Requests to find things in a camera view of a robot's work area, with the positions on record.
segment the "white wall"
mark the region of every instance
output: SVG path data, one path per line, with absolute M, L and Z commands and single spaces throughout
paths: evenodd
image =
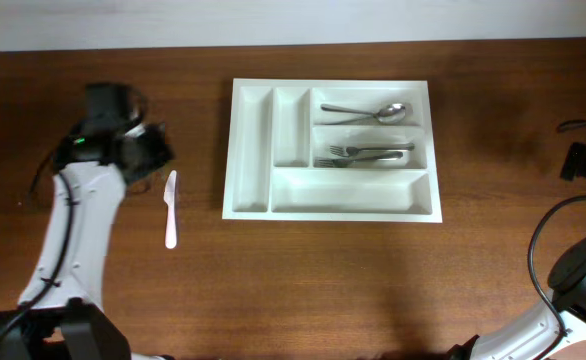
M 0 51 L 586 36 L 586 0 L 0 0 Z

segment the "white plastic knife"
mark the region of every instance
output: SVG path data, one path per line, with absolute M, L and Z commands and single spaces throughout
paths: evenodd
M 177 245 L 177 219 L 175 217 L 175 189 L 177 187 L 177 172 L 171 171 L 166 186 L 164 187 L 164 202 L 168 206 L 166 217 L 166 238 L 167 249 L 173 249 Z

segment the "brown wooden surface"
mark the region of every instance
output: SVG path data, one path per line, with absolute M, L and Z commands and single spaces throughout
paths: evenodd
M 234 77 L 428 80 L 443 224 L 223 221 Z M 34 268 L 49 209 L 20 205 L 83 116 L 83 85 L 131 83 L 165 121 L 181 174 L 166 250 L 156 178 L 111 237 L 104 306 L 134 350 L 178 358 L 354 359 L 445 351 L 538 301 L 525 263 L 541 216 L 586 181 L 559 170 L 586 130 L 586 39 L 0 54 L 0 310 Z M 49 193 L 42 191 L 42 198 Z M 542 236 L 545 278 L 586 235 L 586 205 Z M 556 355 L 586 359 L 586 343 Z

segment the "utensil organizer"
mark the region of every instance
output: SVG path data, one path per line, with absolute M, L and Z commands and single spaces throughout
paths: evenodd
M 407 105 L 399 124 L 322 111 Z M 329 145 L 412 142 L 399 160 L 317 168 Z M 235 79 L 224 219 L 442 222 L 426 81 Z

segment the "metal fork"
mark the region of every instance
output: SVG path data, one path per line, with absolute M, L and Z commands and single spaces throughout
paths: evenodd
M 401 159 L 404 154 L 399 151 L 391 152 L 384 155 L 365 157 L 360 159 L 327 159 L 327 158 L 316 158 L 315 167 L 333 167 L 333 168 L 345 168 L 357 161 L 376 161 L 376 160 L 397 160 Z
M 415 145 L 413 143 L 401 144 L 396 146 L 384 146 L 384 147 L 367 147 L 358 148 L 355 146 L 329 146 L 331 154 L 341 157 L 352 157 L 359 154 L 361 151 L 413 151 Z

